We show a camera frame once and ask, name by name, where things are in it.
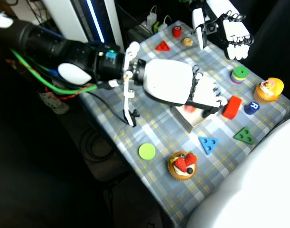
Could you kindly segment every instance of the robotic hand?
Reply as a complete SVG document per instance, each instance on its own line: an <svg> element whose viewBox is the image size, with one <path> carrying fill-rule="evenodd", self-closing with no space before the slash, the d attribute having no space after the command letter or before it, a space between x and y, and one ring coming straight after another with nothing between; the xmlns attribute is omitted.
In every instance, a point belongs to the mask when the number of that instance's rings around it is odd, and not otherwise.
<svg viewBox="0 0 290 228"><path fill-rule="evenodd" d="M137 110L129 110L129 99L134 97L129 81L143 86L145 94L159 102L204 109L204 118L227 102L220 96L215 82L193 72L189 64L167 59L146 63L136 59L140 49L137 42L132 42L122 54L117 45L66 40L45 28L0 13L0 43L32 61L57 69L58 76L75 87L85 87L88 83L96 84L97 88L123 85L123 113L133 127L140 115Z"/></svg>
<svg viewBox="0 0 290 228"><path fill-rule="evenodd" d="M219 37L228 59L241 60L248 57L250 45L254 42L241 15L229 0L194 0L189 7L192 11L192 25L199 48L206 46L207 35L219 29Z"/></svg>

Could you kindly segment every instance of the led light strip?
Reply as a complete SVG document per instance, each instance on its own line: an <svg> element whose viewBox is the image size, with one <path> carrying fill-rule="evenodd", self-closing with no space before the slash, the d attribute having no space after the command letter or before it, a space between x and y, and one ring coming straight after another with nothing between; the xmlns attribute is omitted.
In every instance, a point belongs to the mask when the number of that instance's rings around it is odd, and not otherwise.
<svg viewBox="0 0 290 228"><path fill-rule="evenodd" d="M101 31L101 28L99 27L99 24L98 24L98 21L97 21L97 18L96 18L96 15L95 15L94 8L93 8L93 5L91 3L91 0L87 0L87 4L88 4L88 7L89 7L91 16L93 18L94 24L96 26L99 38L101 39L101 42L104 43L105 40L103 38L103 34L102 34L102 31Z"/></svg>

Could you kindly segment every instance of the plaid tablecloth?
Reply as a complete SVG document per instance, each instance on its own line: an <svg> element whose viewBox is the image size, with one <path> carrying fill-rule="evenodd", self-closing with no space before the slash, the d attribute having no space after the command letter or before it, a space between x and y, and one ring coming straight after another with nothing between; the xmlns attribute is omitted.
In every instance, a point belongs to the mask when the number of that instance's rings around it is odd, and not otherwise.
<svg viewBox="0 0 290 228"><path fill-rule="evenodd" d="M182 27L181 38L172 36L172 28L175 25ZM238 96L242 98L243 105L253 101L254 87L262 79L250 72L243 84L234 84L229 75L232 69L240 64L227 60L224 52L210 42L204 50L199 50L197 45L183 46L180 41L189 36L190 32L190 27L177 21L166 30L142 42L138 58L146 61L153 58L174 59L190 65L197 64L201 72L218 82L226 98ZM163 40L171 48L170 52L155 51L155 47ZM122 90L122 87L118 87L111 91L97 90L95 93L123 116ZM199 202L245 159L276 124L290 117L290 100L281 95L277 102L261 105L254 115L247 115L240 109L238 115L229 120L218 113L211 120L201 122L188 134L170 112L168 105L151 100L143 93L141 87L136 86L134 90L135 98L131 100L130 108L135 108L140 113L134 128L120 122L104 104L90 94L82 94L81 99L176 227L184 227L189 214ZM233 138L245 126L249 127L254 137L254 145ZM219 139L210 155L206 155L199 136ZM156 155L150 161L143 160L138 155L138 148L143 143L151 143L156 147ZM169 156L176 151L192 151L198 156L197 171L187 181L174 179L167 170Z"/></svg>

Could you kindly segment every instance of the lime green circle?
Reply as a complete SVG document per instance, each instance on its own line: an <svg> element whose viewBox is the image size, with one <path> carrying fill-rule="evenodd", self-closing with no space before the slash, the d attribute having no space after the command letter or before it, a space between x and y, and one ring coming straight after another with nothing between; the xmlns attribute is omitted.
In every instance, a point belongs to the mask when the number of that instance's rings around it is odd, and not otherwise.
<svg viewBox="0 0 290 228"><path fill-rule="evenodd" d="M139 155L142 159L151 160L155 156L155 147L150 143L145 143L139 147Z"/></svg>
<svg viewBox="0 0 290 228"><path fill-rule="evenodd" d="M234 68L234 76L238 77L238 78L246 78L249 74L249 70L248 68L244 67L244 66L237 66L236 68Z"/></svg>

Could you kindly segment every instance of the white plug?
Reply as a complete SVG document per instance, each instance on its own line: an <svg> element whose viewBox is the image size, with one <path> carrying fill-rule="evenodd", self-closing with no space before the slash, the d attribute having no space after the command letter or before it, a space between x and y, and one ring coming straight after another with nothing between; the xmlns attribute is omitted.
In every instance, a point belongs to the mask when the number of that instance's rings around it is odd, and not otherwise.
<svg viewBox="0 0 290 228"><path fill-rule="evenodd" d="M170 20L172 21L171 17L169 15L167 15L165 18L164 18L164 23L159 27L159 32L164 30L165 28L168 27L168 24L166 24L166 18L169 17Z"/></svg>
<svg viewBox="0 0 290 228"><path fill-rule="evenodd" d="M149 15L147 16L147 29L149 29L151 32L153 31L152 30L152 26L156 23L157 21L157 14L156 14L156 8L157 6L154 5L152 8L151 8L151 11L149 13Z"/></svg>

